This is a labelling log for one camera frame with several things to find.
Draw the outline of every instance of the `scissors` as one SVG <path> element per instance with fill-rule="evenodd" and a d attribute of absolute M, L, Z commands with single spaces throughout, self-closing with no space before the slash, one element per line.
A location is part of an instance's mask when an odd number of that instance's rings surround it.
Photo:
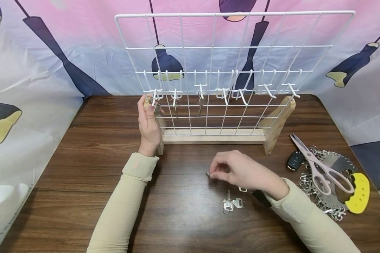
<path fill-rule="evenodd" d="M 310 152 L 310 150 L 307 148 L 307 146 L 304 145 L 304 143 L 300 140 L 300 138 L 297 137 L 295 134 L 290 134 L 290 137 L 294 144 L 298 147 L 300 152 L 304 155 L 305 159 L 307 160 L 308 164 L 311 167 L 311 175 L 312 175 L 312 183 L 314 186 L 318 189 L 319 192 L 321 192 L 324 195 L 330 195 L 331 194 L 331 187 L 329 185 L 332 183 L 336 184 L 342 191 L 346 193 L 353 193 L 355 191 L 355 188 L 353 187 L 352 183 L 344 177 L 341 173 L 338 171 L 326 166 L 323 164 L 320 160 L 318 160 L 313 153 Z M 318 168 L 321 168 L 321 170 L 324 171 L 324 175 L 318 171 Z M 336 175 L 337 177 L 343 179 L 349 186 L 350 189 L 346 189 L 341 183 L 339 183 L 333 176 L 331 176 L 331 173 Z M 321 187 L 318 185 L 318 179 L 321 184 L 323 184 L 324 187 Z"/>

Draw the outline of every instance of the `scissor blade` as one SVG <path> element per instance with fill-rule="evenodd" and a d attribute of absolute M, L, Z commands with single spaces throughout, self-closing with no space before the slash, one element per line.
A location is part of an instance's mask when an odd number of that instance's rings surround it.
<path fill-rule="evenodd" d="M 305 149 L 305 151 L 308 151 L 310 152 L 310 150 L 307 148 L 307 146 L 304 145 L 304 143 L 300 140 L 300 138 L 297 137 L 297 135 L 295 134 L 290 134 L 290 137 L 292 139 L 292 141 L 294 141 L 295 144 L 297 144 L 297 147 L 302 147 L 303 149 Z"/>

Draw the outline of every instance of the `wooden side support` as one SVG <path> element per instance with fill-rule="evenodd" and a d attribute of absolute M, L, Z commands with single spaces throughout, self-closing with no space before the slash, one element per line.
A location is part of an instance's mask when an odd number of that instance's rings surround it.
<path fill-rule="evenodd" d="M 149 105 L 150 105 L 150 103 L 149 103 L 148 99 L 145 99 L 145 102 L 144 102 L 145 110 L 148 108 Z M 156 115 L 156 117 L 161 117 L 161 114 L 158 113 Z M 161 128 L 161 134 L 163 135 L 163 133 L 165 131 L 165 127 L 166 127 L 166 122 L 163 119 L 156 119 L 156 120 L 158 121 L 159 127 Z M 163 155 L 163 148 L 164 148 L 164 144 L 163 144 L 163 136 L 162 136 L 162 141 L 159 144 L 156 155 Z"/>
<path fill-rule="evenodd" d="M 276 144 L 281 129 L 283 129 L 284 123 L 286 123 L 287 118 L 296 108 L 296 101 L 294 100 L 294 98 L 291 99 L 291 97 L 285 97 L 281 102 L 281 105 L 285 106 L 279 106 L 271 114 L 268 115 L 269 117 L 278 117 L 277 119 L 264 118 L 259 122 L 258 125 L 260 127 L 272 126 L 270 128 L 266 128 L 268 130 L 265 133 L 266 141 L 264 143 L 264 148 L 267 155 L 270 155 L 272 153 L 273 147 Z"/>

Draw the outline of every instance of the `wooden stand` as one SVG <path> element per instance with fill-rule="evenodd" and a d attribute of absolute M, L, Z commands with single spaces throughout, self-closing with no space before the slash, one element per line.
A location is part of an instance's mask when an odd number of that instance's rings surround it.
<path fill-rule="evenodd" d="M 260 127 L 270 127 L 267 128 L 268 130 L 265 132 L 265 152 L 267 155 L 270 155 L 272 153 L 272 150 L 274 148 L 274 145 L 276 144 L 277 138 L 280 135 L 281 129 L 283 129 L 284 123 L 286 123 L 287 118 L 290 116 L 290 114 L 294 111 L 296 108 L 296 101 L 291 99 L 291 97 L 285 97 L 277 109 L 275 109 L 271 114 L 269 114 L 269 117 L 278 117 L 277 119 L 272 118 L 264 118 L 259 122 Z"/>
<path fill-rule="evenodd" d="M 163 139 L 158 147 L 158 154 L 163 155 L 164 145 L 186 145 L 186 144 L 263 144 L 267 155 L 272 153 L 276 141 L 286 123 L 289 115 L 296 108 L 296 101 L 290 96 L 285 97 L 277 109 L 275 109 L 269 117 L 264 118 L 258 128 L 253 130 L 253 135 L 249 135 L 252 129 L 161 129 Z M 163 119 L 158 119 L 160 127 L 166 127 Z"/>

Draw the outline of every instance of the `black car key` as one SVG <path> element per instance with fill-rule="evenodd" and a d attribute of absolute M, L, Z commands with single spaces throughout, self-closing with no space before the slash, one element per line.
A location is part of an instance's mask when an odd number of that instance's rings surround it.
<path fill-rule="evenodd" d="M 304 160 L 304 155 L 299 151 L 294 151 L 291 153 L 289 160 L 287 162 L 287 168 L 292 171 L 296 171 L 300 168 L 301 163 Z"/>

